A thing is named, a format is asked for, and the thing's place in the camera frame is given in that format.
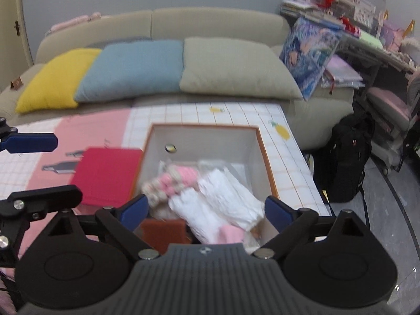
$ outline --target anime poster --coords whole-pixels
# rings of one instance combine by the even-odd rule
[[[334,54],[341,33],[299,18],[286,39],[280,59],[307,101]]]

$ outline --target yellow pillow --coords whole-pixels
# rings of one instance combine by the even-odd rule
[[[79,83],[101,49],[73,49],[48,62],[20,96],[16,113],[42,109],[74,109]]]

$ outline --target door frame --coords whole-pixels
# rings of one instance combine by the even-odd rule
[[[20,25],[20,39],[22,41],[22,46],[24,48],[24,53],[26,60],[28,62],[28,66],[31,67],[34,65],[34,61],[31,56],[31,51],[29,49],[28,37],[26,33],[25,27],[25,20],[24,20],[24,12],[22,8],[22,0],[16,0],[16,8],[18,13],[18,23]]]

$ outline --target blue pillow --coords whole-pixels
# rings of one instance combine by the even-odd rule
[[[295,79],[307,101],[341,39],[341,32],[299,18],[293,25],[280,59]]]
[[[112,44],[83,77],[77,102],[108,102],[155,93],[180,92],[183,41]]]

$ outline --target brown leather item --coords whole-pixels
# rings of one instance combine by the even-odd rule
[[[13,90],[19,90],[24,84],[22,83],[22,79],[18,77],[14,81],[10,82],[10,88]]]
[[[167,251],[169,244],[191,244],[183,219],[144,219],[140,224],[141,238],[160,254]]]

